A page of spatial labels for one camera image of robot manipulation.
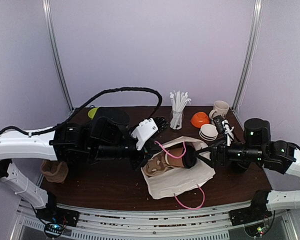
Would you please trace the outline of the stack of pulp cup carriers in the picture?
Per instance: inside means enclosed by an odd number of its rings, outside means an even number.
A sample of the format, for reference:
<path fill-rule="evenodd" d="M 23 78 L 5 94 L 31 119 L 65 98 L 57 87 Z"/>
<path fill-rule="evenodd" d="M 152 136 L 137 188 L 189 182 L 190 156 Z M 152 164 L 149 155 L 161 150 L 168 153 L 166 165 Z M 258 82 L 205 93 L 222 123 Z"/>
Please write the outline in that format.
<path fill-rule="evenodd" d="M 43 160 L 40 171 L 48 182 L 63 184 L 69 168 L 64 161 Z"/>

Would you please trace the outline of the single pulp cup carrier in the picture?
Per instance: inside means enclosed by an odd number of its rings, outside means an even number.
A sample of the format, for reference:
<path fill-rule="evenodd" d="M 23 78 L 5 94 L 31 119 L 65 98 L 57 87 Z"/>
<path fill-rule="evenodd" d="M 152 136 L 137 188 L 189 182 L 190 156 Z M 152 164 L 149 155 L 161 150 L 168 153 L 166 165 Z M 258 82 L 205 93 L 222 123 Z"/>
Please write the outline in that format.
<path fill-rule="evenodd" d="M 166 153 L 162 152 L 150 159 L 141 169 L 148 177 L 161 175 L 169 170 L 177 168 L 166 163 Z"/>

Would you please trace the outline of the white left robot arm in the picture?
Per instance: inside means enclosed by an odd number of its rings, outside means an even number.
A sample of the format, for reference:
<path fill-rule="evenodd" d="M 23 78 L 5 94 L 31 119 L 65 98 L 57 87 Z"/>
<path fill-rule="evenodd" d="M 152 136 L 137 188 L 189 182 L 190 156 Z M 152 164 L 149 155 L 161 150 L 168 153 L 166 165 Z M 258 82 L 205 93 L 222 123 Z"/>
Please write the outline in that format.
<path fill-rule="evenodd" d="M 55 130 L 34 132 L 0 130 L 0 181 L 41 210 L 51 222 L 62 218 L 53 194 L 36 186 L 12 162 L 13 159 L 43 159 L 65 163 L 128 159 L 135 170 L 153 155 L 149 140 L 159 130 L 154 118 L 129 130 L 129 115 L 118 108 L 100 107 L 87 124 L 60 124 Z"/>

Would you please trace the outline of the white pink paper bag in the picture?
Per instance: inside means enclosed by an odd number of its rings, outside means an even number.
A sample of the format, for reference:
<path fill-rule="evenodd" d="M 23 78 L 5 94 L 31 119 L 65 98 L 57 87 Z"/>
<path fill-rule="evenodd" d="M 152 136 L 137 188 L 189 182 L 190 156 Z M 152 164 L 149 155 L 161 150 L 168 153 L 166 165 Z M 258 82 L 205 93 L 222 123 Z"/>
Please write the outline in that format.
<path fill-rule="evenodd" d="M 181 136 L 171 141 L 158 145 L 160 153 L 166 153 L 169 148 L 173 146 L 180 146 L 181 144 L 190 145 L 199 150 L 208 145 L 202 140 Z M 191 168 L 177 167 L 161 175 L 148 177 L 141 169 L 142 175 L 148 187 L 148 192 L 155 200 L 163 198 L 174 197 L 177 202 L 178 196 L 193 189 L 202 190 L 201 187 L 215 175 L 215 170 L 209 167 L 200 159 L 196 158 L 196 164 Z"/>

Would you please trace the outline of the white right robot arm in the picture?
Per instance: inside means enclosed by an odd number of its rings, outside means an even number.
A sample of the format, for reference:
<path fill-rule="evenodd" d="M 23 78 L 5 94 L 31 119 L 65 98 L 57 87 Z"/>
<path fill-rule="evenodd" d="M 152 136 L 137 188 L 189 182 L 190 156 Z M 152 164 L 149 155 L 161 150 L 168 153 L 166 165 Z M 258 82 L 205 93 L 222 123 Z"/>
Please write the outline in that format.
<path fill-rule="evenodd" d="M 214 168 L 230 162 L 238 172 L 244 172 L 251 163 L 282 175 L 300 178 L 300 146 L 284 140 L 271 140 L 271 127 L 267 120 L 250 118 L 244 122 L 243 142 L 211 145 L 195 152 L 195 156 Z M 258 190 L 251 204 L 239 210 L 249 220 L 256 221 L 267 212 L 300 209 L 300 190 Z"/>

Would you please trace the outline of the stack of black cup lids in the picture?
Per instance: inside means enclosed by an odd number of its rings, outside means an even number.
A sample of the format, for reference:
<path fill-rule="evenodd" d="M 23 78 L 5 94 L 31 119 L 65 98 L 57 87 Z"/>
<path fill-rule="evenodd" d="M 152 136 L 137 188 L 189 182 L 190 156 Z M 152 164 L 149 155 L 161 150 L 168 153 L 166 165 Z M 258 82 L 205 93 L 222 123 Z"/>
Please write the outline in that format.
<path fill-rule="evenodd" d="M 243 174 L 249 169 L 249 163 L 232 161 L 230 164 L 231 170 L 236 174 Z"/>

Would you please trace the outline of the stack of brown paper cups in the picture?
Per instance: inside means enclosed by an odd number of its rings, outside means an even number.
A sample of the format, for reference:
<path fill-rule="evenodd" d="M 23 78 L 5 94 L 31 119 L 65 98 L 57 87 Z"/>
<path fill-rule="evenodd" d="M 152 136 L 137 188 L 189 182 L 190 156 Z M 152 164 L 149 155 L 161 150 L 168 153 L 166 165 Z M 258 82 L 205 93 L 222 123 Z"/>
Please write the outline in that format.
<path fill-rule="evenodd" d="M 218 134 L 217 128 L 212 124 L 204 124 L 199 130 L 200 137 L 207 141 L 215 140 Z"/>

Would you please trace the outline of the black cup lid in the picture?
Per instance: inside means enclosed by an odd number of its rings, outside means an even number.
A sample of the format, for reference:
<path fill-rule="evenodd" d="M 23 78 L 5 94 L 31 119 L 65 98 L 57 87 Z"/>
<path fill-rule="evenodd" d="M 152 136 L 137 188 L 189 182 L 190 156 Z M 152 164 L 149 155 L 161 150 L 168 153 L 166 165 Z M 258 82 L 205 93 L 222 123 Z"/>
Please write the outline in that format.
<path fill-rule="evenodd" d="M 182 157 L 183 166 L 186 169 L 192 168 L 197 162 L 196 150 L 191 145 L 186 145 L 185 154 Z"/>

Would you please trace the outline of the single brown paper cup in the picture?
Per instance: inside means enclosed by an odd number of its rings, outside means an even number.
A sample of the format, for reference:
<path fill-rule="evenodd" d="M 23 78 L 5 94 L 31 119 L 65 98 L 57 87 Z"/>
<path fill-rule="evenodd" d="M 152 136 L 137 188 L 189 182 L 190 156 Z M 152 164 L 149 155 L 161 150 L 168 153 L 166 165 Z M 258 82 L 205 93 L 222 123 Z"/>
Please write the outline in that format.
<path fill-rule="evenodd" d="M 183 157 L 185 156 L 186 148 L 184 144 L 173 146 L 165 153 L 164 161 L 168 166 L 174 168 L 185 168 Z"/>

